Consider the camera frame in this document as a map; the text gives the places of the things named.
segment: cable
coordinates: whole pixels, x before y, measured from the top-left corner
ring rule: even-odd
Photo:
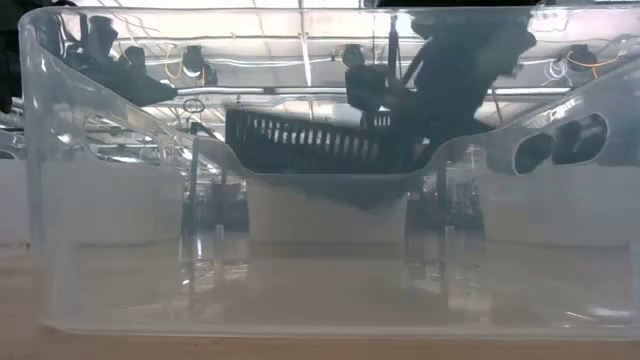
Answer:
[[[496,113],[498,114],[498,119],[500,119],[500,124],[504,123],[504,119],[502,118],[502,110],[500,110],[500,104],[498,103],[498,97],[496,96],[496,87],[491,85],[491,98],[493,98],[493,103],[496,106]]]
[[[338,53],[338,60],[340,60],[340,64],[342,64],[342,66],[344,66],[345,69],[348,69],[347,65],[344,64],[344,61],[342,61],[342,55],[344,54],[344,49],[340,50],[340,52]]]
[[[567,61],[562,59],[560,61],[548,62],[548,65],[544,67],[544,75],[547,77],[547,81],[542,83],[540,86],[545,86],[548,83],[556,80],[560,80],[562,78],[567,79],[569,86],[573,86],[573,82],[571,78],[567,76],[567,71],[569,70],[569,66],[567,65]]]
[[[171,47],[171,46],[169,46],[169,47],[167,48],[167,57],[166,57],[166,59],[169,59],[169,55],[171,55],[171,49],[172,49],[172,47]],[[183,59],[183,56],[180,56],[180,64],[178,65],[178,66],[179,66],[179,68],[178,68],[178,74],[176,74],[176,75],[173,75],[173,74],[169,71],[169,63],[165,63],[165,64],[164,64],[164,71],[167,73],[167,75],[168,75],[170,78],[172,78],[172,79],[177,79],[177,78],[178,78],[178,77],[180,77],[180,75],[182,74],[182,59]]]
[[[400,54],[400,43],[398,43],[398,77],[402,79],[402,55]]]
[[[583,64],[581,62],[575,61],[571,58],[571,54],[573,54],[573,51],[569,51],[569,53],[567,54],[567,60],[571,61],[572,63],[576,64],[576,65],[580,65],[580,66],[584,66],[584,67],[589,67],[589,68],[597,68],[600,66],[604,66],[604,65],[608,65],[611,64],[612,62],[618,60],[620,58],[620,53],[618,52],[618,55],[616,55],[615,58],[611,59],[611,60],[607,60],[607,61],[603,61],[601,63],[596,63],[596,64]]]
[[[518,61],[518,64],[520,64],[520,65],[536,65],[536,64],[546,64],[546,63],[549,63],[549,62],[556,62],[556,61],[558,61],[558,59],[549,58],[549,59],[541,59],[541,60]]]

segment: clear plastic container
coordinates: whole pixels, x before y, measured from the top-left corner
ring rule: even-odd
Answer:
[[[635,6],[28,14],[41,321],[82,333],[637,339],[640,63],[628,34],[639,16]],[[387,175],[255,173],[220,141],[229,104],[357,127],[341,49],[357,44],[384,64],[394,20],[398,71],[426,42],[412,25],[435,29],[432,41],[528,26],[537,43],[522,69],[478,105],[499,129]],[[475,62],[452,57],[452,78],[515,66],[501,60],[522,38],[503,29],[493,39]],[[569,64],[588,61],[576,44],[596,54],[593,66]],[[149,78],[175,88],[106,73],[115,57],[142,69],[134,45]],[[180,54],[194,45],[217,84],[188,69]],[[451,94],[473,85],[432,94],[451,109],[445,120],[459,114]],[[216,132],[190,134],[188,117]]]
[[[24,254],[29,243],[26,155],[22,135],[0,130],[0,258]]]

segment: ceiling light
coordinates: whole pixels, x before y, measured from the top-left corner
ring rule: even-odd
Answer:
[[[236,87],[220,87],[220,86],[205,86],[205,87],[178,89],[179,96],[202,95],[202,94],[208,94],[208,93],[233,94],[233,95],[241,95],[241,94],[262,95],[264,94],[264,89],[263,88],[245,88],[245,87],[237,87],[237,88]]]
[[[220,134],[219,132],[214,131],[214,132],[213,132],[213,136],[215,136],[215,137],[216,137],[216,139],[218,139],[218,140],[220,140],[220,141],[223,141],[223,142],[224,142],[224,136],[223,136],[222,134]]]
[[[276,94],[282,95],[315,95],[315,94],[346,94],[347,89],[342,87],[300,87],[300,88],[275,88]]]
[[[136,159],[136,158],[132,158],[132,157],[126,157],[126,156],[111,156],[110,157],[113,160],[117,160],[120,162],[124,162],[124,163],[130,163],[130,164],[134,164],[134,163],[143,163],[144,161],[140,160],[140,159]]]
[[[71,143],[71,135],[69,134],[63,134],[63,135],[59,135],[58,139],[60,139],[60,141],[62,141],[63,143],[69,145]]]
[[[184,156],[184,158],[187,159],[187,160],[192,160],[193,159],[193,154],[191,153],[191,151],[189,151],[187,149],[182,149],[182,156]]]

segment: wooden table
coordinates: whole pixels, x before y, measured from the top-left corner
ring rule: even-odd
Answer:
[[[0,360],[640,359],[640,342],[70,335],[39,326],[29,259],[0,258]]]

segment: wire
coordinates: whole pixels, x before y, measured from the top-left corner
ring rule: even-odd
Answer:
[[[98,0],[98,2],[100,3],[100,5],[102,5],[102,6],[104,6],[104,7],[107,7],[107,6],[102,2],[102,0]],[[160,32],[160,30],[158,30],[158,29],[150,28],[150,27],[147,27],[147,26],[144,26],[144,25],[134,24],[134,23],[130,22],[130,21],[129,21],[125,16],[118,15],[118,14],[116,14],[114,11],[109,11],[109,12],[111,13],[111,15],[113,15],[113,17],[114,17],[114,18],[116,18],[117,20],[122,21],[122,22],[125,24],[125,27],[127,28],[127,37],[129,38],[129,40],[131,40],[131,42],[133,42],[133,44],[134,44],[135,46],[138,46],[138,47],[139,47],[140,45],[138,45],[138,42],[136,41],[136,39],[135,39],[133,36],[131,36],[131,33],[132,33],[132,32],[131,32],[131,27],[130,27],[130,26],[138,27],[138,28],[141,28],[142,30],[144,30],[144,31],[145,31],[145,34],[147,35],[147,38],[148,38],[148,39],[151,39],[151,36],[149,36],[149,33],[147,32],[147,30],[155,31],[155,32],[157,32],[157,33],[159,33],[159,32]],[[140,23],[142,23],[142,19],[140,19],[140,18],[139,18],[139,17],[137,17],[137,16],[134,16],[134,17],[138,18],[138,20],[140,21]]]
[[[171,49],[172,49],[172,47],[171,47],[171,46],[169,46],[169,47],[167,48],[167,57],[166,57],[166,59],[169,59],[169,56],[171,55]],[[172,79],[177,79],[177,78],[178,78],[178,77],[180,77],[180,75],[182,74],[182,59],[183,59],[183,56],[181,55],[181,56],[180,56],[180,64],[178,65],[178,66],[179,66],[179,68],[178,68],[178,74],[176,74],[176,75],[172,74],[172,73],[169,71],[169,63],[165,63],[165,64],[164,64],[164,71],[167,73],[167,75],[168,75],[170,78],[172,78]]]
[[[614,62],[614,61],[618,60],[618,59],[620,58],[620,53],[621,53],[621,52],[618,52],[618,55],[616,55],[616,57],[615,57],[615,58],[613,58],[613,59],[611,59],[611,60],[608,60],[608,61],[603,61],[603,62],[601,62],[601,63],[596,63],[596,64],[583,64],[583,63],[581,63],[581,62],[578,62],[578,61],[573,60],[573,59],[571,58],[571,54],[573,54],[573,51],[569,51],[569,53],[567,54],[567,60],[571,61],[572,63],[574,63],[574,64],[576,64],[576,65],[580,65],[580,66],[584,66],[584,67],[590,67],[590,68],[597,68],[597,67],[600,67],[600,66],[604,66],[604,65],[607,65],[607,64],[611,64],[612,62]]]
[[[500,119],[500,124],[503,124],[502,110],[500,110],[500,103],[498,103],[498,97],[496,96],[496,87],[493,85],[491,85],[491,98],[493,98],[493,103],[496,105],[496,113],[498,114],[498,119]]]
[[[342,60],[342,55],[344,55],[344,49],[340,50],[340,52],[338,53],[338,60],[340,60],[340,64],[342,64],[342,66],[344,66],[345,69],[348,69],[347,65],[344,64],[344,61]]]
[[[552,62],[556,62],[558,61],[558,59],[556,58],[549,58],[549,59],[541,59],[541,60],[525,60],[525,61],[518,61],[518,64],[520,65],[536,65],[536,64],[546,64],[546,63],[552,63]]]
[[[550,62],[548,61],[548,65],[544,67],[544,75],[547,77],[547,81],[542,83],[540,86],[545,86],[548,83],[556,80],[560,80],[562,78],[567,79],[569,86],[573,86],[573,82],[571,78],[567,76],[567,71],[569,70],[569,66],[567,64],[566,59],[562,59],[560,61]]]
[[[400,55],[400,43],[398,42],[398,77],[402,79],[402,55]]]

